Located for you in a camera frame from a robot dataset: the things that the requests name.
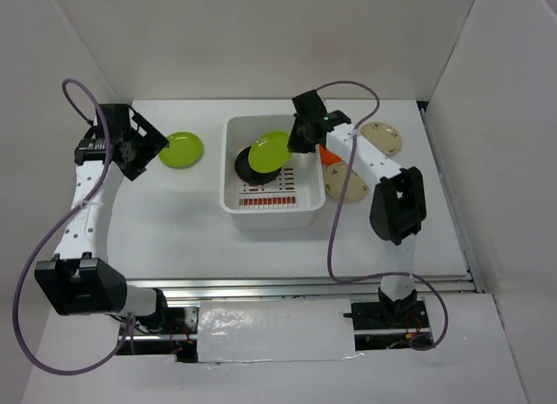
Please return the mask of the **orange plastic plate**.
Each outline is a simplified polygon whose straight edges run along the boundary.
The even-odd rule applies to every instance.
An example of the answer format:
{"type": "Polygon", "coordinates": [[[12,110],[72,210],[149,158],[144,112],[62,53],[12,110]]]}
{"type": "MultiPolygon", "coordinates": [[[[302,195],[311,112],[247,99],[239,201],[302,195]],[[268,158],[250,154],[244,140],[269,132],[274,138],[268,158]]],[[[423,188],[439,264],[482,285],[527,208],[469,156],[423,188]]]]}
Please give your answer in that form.
{"type": "Polygon", "coordinates": [[[321,163],[323,165],[333,165],[342,161],[342,159],[338,155],[327,150],[322,145],[319,145],[319,153],[320,153],[321,163]]]}

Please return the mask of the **green plate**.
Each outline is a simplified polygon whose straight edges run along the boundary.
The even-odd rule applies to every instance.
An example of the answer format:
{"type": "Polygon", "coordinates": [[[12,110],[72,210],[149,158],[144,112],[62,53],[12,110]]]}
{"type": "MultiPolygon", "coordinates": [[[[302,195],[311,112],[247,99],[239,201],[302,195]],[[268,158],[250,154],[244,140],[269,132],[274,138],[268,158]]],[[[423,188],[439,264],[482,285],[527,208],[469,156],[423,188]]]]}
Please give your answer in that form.
{"type": "Polygon", "coordinates": [[[204,146],[199,136],[188,131],[172,133],[168,145],[158,154],[163,165],[183,169],[195,165],[203,156],[204,146]]]}
{"type": "Polygon", "coordinates": [[[291,158],[288,149],[289,134],[270,131],[258,138],[248,153],[249,166],[258,173],[275,172],[291,158]]]}

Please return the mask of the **cream patterned plate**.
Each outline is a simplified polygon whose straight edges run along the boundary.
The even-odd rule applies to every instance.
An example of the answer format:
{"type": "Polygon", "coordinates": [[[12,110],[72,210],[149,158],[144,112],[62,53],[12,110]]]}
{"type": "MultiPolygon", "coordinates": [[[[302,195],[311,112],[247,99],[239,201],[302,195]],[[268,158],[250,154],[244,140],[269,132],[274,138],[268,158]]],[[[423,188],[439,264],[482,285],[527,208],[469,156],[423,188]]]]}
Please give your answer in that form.
{"type": "MultiPolygon", "coordinates": [[[[347,166],[348,164],[345,162],[338,162],[328,165],[324,170],[325,192],[332,199],[340,199],[347,176],[347,166]]],[[[351,171],[344,201],[352,203],[359,202],[363,200],[368,193],[369,185],[356,173],[356,171],[351,171]]]]}
{"type": "Polygon", "coordinates": [[[369,122],[361,125],[359,132],[387,157],[397,154],[402,148],[399,131],[384,122],[369,122]]]}

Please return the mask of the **black plate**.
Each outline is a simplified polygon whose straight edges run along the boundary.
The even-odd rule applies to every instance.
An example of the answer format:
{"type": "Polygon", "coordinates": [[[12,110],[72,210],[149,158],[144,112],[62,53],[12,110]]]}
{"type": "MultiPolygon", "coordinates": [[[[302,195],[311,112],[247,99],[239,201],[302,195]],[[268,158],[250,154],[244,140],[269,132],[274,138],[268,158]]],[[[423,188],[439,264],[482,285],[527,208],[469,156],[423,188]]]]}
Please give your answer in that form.
{"type": "Polygon", "coordinates": [[[278,168],[273,172],[256,172],[253,170],[248,161],[248,155],[251,150],[250,146],[247,146],[242,150],[235,159],[234,169],[238,177],[250,185],[265,185],[272,182],[281,172],[278,168]]]}

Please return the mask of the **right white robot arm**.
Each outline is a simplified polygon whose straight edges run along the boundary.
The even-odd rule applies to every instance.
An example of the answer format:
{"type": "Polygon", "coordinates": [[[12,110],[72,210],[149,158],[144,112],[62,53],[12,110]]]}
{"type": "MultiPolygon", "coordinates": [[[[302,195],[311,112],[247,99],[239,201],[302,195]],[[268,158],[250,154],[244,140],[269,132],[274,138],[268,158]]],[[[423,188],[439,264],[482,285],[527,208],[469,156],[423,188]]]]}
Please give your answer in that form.
{"type": "Polygon", "coordinates": [[[408,318],[417,302],[413,258],[416,236],[426,218],[426,196],[419,168],[402,167],[361,133],[363,124],[379,110],[379,98],[374,99],[372,112],[353,123],[342,111],[329,112],[316,90],[299,94],[292,99],[295,113],[288,149],[293,153],[307,154],[315,152],[321,145],[347,163],[328,241],[327,271],[333,281],[342,285],[379,279],[379,317],[385,325],[398,327],[408,318]],[[352,172],[358,173],[366,183],[375,184],[369,224],[376,236],[386,242],[393,269],[366,276],[339,278],[333,271],[332,252],[352,172]]]}

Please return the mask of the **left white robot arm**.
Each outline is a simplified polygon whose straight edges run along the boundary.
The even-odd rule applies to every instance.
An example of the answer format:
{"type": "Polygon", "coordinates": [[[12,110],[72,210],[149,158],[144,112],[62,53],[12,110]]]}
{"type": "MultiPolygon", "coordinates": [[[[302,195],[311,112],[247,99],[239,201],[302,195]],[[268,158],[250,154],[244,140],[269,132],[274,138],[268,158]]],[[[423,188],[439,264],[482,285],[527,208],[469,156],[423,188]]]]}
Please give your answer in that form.
{"type": "Polygon", "coordinates": [[[109,130],[96,125],[74,151],[76,213],[50,260],[37,262],[34,277],[60,315],[134,314],[152,333],[171,325],[162,293],[129,284],[110,266],[108,232],[117,192],[133,181],[169,144],[167,138],[128,104],[102,104],[109,130]]]}

